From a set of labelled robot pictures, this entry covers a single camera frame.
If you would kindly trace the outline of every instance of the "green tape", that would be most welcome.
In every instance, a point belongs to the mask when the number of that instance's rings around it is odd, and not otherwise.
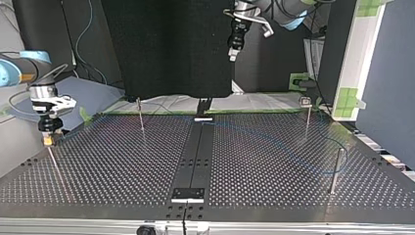
[[[300,88],[297,85],[294,85],[294,80],[309,80],[308,73],[291,73],[290,75],[290,85],[288,87],[291,91],[306,91],[306,88]]]
[[[105,115],[139,115],[140,113],[137,111],[109,111],[105,112]],[[151,116],[171,116],[171,115],[178,115],[178,116],[187,116],[187,115],[195,115],[195,111],[171,111],[171,112],[142,112],[142,115],[151,115]]]
[[[307,5],[314,5],[314,4],[316,4],[317,2],[316,1],[314,1],[314,0],[301,0],[301,2],[303,3],[303,4],[307,4]]]
[[[208,115],[231,115],[231,114],[292,114],[303,112],[304,109],[277,109],[277,110],[209,110]]]
[[[88,115],[85,108],[83,107],[79,108],[79,115],[85,123],[89,123],[92,120],[92,116]]]
[[[335,117],[351,118],[354,108],[357,107],[357,88],[343,87],[340,89],[336,103]]]
[[[376,17],[380,6],[382,6],[381,0],[360,0],[357,16]]]

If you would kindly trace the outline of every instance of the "black curtain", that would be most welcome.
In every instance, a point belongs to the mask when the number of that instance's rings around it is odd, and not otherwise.
[[[226,97],[228,0],[102,0],[126,94]]]

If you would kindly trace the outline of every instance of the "robot end effector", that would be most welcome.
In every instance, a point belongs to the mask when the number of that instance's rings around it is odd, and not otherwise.
[[[234,10],[223,11],[233,19],[232,34],[228,39],[230,61],[235,62],[244,48],[245,34],[250,30],[252,23],[262,25],[265,37],[274,34],[269,21],[261,15],[277,22],[287,30],[294,30],[302,23],[307,10],[315,3],[313,0],[237,0]]]
[[[70,96],[58,96],[55,86],[53,73],[61,73],[68,65],[52,70],[46,52],[22,51],[19,54],[18,58],[0,54],[0,87],[28,84],[27,91],[37,114],[26,114],[13,104],[11,106],[19,113],[39,116],[38,129],[43,134],[43,143],[51,146],[54,144],[54,136],[62,133],[63,122],[59,117],[70,113],[76,105],[76,101]]]

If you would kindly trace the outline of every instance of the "vertical pin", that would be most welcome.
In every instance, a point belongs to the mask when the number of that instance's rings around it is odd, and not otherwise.
[[[142,109],[141,109],[141,100],[140,100],[140,97],[137,98],[137,109],[138,109],[138,115],[140,116],[141,129],[144,130],[144,122],[143,122],[143,116],[142,116]]]

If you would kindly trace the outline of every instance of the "white panel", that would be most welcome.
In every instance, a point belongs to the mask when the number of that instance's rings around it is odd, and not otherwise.
[[[384,11],[385,5],[379,8],[376,17],[354,18],[346,47],[345,59],[339,78],[333,111],[336,109],[340,89],[342,87],[357,88],[358,92],[356,97],[359,100],[362,99]],[[355,121],[357,119],[358,111],[358,109],[354,109],[351,117],[333,118],[335,120]]]

